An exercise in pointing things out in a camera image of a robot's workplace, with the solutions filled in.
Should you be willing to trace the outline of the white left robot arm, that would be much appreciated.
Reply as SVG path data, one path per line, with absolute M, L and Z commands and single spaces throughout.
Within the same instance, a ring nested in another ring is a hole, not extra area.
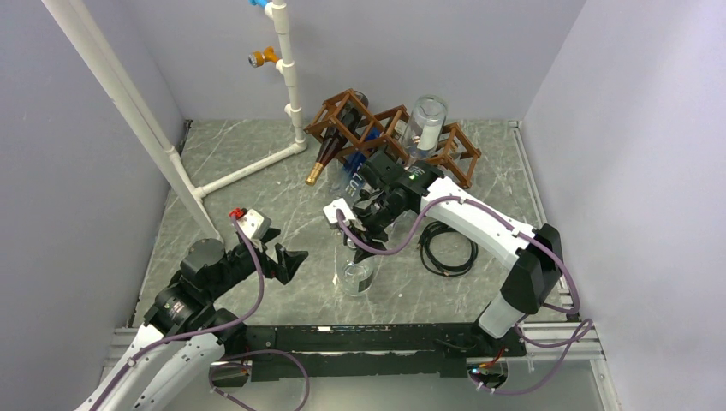
M 270 330 L 250 331 L 241 318 L 214 304 L 254 273 L 281 284 L 292 280 L 309 253 L 276 244 L 276 256 L 269 257 L 265 244 L 279 233 L 267 229 L 260 244 L 241 241 L 232 250 L 217 239 L 196 241 L 121 359 L 79 408 L 162 410 L 222 358 L 273 353 Z

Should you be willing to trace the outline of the clear white labelled bottle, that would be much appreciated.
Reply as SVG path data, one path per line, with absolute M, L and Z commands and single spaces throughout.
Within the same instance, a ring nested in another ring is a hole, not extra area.
M 436 151 L 447 115 L 448 105 L 437 95 L 427 94 L 416 100 L 402 136 L 405 165 L 427 159 Z

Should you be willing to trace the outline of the round clear glass bottle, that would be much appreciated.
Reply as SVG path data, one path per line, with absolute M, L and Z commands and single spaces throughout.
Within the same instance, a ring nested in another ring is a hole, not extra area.
M 356 265 L 345 266 L 346 252 L 343 245 L 338 250 L 341 260 L 337 263 L 336 275 L 342 292 L 350 296 L 363 295 L 372 286 L 378 269 L 378 257 L 358 251 Z

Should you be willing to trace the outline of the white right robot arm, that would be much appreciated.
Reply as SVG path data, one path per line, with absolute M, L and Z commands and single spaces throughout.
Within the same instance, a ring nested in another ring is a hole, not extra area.
M 554 227 L 535 228 L 494 210 L 431 164 L 418 161 L 404 167 L 374 155 L 360 171 L 377 191 L 371 203 L 351 207 L 336 199 L 324 208 L 329 223 L 355 244 L 358 259 L 389 255 L 384 231 L 411 211 L 417 215 L 416 224 L 425 217 L 444 223 L 508 269 L 471 335 L 473 347 L 482 355 L 495 354 L 520 320 L 537 313 L 565 272 L 560 235 Z

